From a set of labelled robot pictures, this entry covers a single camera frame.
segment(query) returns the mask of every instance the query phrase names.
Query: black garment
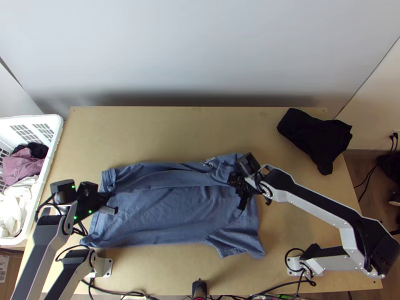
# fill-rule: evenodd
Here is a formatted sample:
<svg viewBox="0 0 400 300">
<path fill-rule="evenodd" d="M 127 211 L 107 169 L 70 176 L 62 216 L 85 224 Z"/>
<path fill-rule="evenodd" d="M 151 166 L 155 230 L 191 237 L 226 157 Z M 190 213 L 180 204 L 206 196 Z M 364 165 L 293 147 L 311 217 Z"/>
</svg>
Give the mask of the black garment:
<svg viewBox="0 0 400 300">
<path fill-rule="evenodd" d="M 322 175 L 332 174 L 334 160 L 353 137 L 352 126 L 342 121 L 323 121 L 294 108 L 289 108 L 277 129 L 310 156 Z"/>
<path fill-rule="evenodd" d="M 47 155 L 47 151 L 49 151 L 49 147 L 47 147 L 46 145 L 39 144 L 37 142 L 30 142 L 27 145 L 23 145 L 23 144 L 18 145 L 14 149 L 12 154 L 17 153 L 18 151 L 20 151 L 20 150 L 22 150 L 24 148 L 29 148 L 32 156 L 34 158 L 37 158 L 37 159 L 40 159 L 40 160 L 44 159 L 46 157 L 46 155 Z"/>
<path fill-rule="evenodd" d="M 387 177 L 400 185 L 400 152 L 380 155 L 376 159 L 376 164 Z"/>
</svg>

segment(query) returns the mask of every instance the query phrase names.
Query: tan tabletop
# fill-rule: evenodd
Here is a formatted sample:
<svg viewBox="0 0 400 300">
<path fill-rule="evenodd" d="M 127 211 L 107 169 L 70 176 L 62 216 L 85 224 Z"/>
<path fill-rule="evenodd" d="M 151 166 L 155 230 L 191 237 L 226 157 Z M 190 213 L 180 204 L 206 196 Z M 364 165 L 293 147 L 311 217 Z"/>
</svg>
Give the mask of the tan tabletop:
<svg viewBox="0 0 400 300">
<path fill-rule="evenodd" d="M 323 108 L 306 108 L 314 117 L 326 118 Z M 311 159 L 276 129 L 284 107 L 72 107 L 43 192 L 63 179 L 101 182 L 101 171 L 142 161 L 204 161 L 232 152 L 252 152 L 260 164 L 271 164 L 292 174 L 295 181 L 360 211 L 345 160 L 340 155 L 333 174 L 323 176 Z M 284 255 L 293 247 L 306 249 L 341 245 L 339 231 L 288 203 L 265 205 L 258 200 L 258 235 L 266 251 L 262 259 L 247 253 L 220 258 L 209 245 L 173 244 L 101 249 L 114 259 L 110 278 L 95 285 L 127 292 L 144 290 L 153 295 L 188 295 L 192 282 L 207 281 L 211 295 L 248 295 L 297 280 L 289 277 Z M 83 223 L 87 228 L 90 218 Z M 64 248 L 77 245 L 71 236 Z M 29 238 L 22 266 L 31 252 Z M 54 262 L 43 291 L 49 290 L 61 262 Z M 301 293 L 382 288 L 380 280 L 357 271 L 327 271 L 315 277 L 316 287 L 303 283 Z M 295 285 L 279 289 L 294 293 Z M 76 293 L 86 294 L 80 284 Z"/>
</svg>

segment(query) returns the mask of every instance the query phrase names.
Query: t-shirt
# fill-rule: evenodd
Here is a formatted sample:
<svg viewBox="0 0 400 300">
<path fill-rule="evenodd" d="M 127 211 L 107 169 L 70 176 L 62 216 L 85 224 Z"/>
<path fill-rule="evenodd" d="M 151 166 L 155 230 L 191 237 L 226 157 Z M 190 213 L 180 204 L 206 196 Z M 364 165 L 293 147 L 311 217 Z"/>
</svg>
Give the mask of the t-shirt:
<svg viewBox="0 0 400 300">
<path fill-rule="evenodd" d="M 115 215 L 93 214 L 89 235 L 81 244 L 96 248 L 205 243 L 221 257 L 265 251 L 258 238 L 257 203 L 245 210 L 227 184 L 237 172 L 238 154 L 205 162 L 140 162 L 102 172 L 100 191 L 112 192 L 108 206 Z"/>
</svg>

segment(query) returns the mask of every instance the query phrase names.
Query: purple garment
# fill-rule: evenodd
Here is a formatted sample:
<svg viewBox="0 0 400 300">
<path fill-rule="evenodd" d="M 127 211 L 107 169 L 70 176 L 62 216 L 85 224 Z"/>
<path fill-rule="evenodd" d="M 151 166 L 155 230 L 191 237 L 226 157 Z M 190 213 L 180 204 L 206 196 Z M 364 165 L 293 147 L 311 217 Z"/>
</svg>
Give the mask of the purple garment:
<svg viewBox="0 0 400 300">
<path fill-rule="evenodd" d="M 3 158 L 3 180 L 10 186 L 25 177 L 37 175 L 41 172 L 44 162 L 45 159 L 33 157 L 31 149 L 24 148 Z"/>
</svg>

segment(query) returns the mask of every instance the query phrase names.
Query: laundry basket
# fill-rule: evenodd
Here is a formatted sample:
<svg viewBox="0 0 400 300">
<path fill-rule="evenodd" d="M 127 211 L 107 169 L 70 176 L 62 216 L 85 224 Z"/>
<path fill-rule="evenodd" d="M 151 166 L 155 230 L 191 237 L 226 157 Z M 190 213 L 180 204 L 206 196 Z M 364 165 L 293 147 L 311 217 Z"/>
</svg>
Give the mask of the laundry basket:
<svg viewBox="0 0 400 300">
<path fill-rule="evenodd" d="M 3 181 L 3 158 L 8 157 L 19 144 L 35 142 L 48 147 L 47 156 L 38 177 L 35 188 L 32 188 L 31 203 L 27 215 L 16 236 L 0 238 L 0 245 L 16 245 L 24 241 L 32 228 L 35 211 L 42 196 L 43 188 L 49 175 L 57 145 L 63 131 L 64 120 L 57 114 L 24 115 L 0 118 L 0 192 L 7 185 Z"/>
</svg>

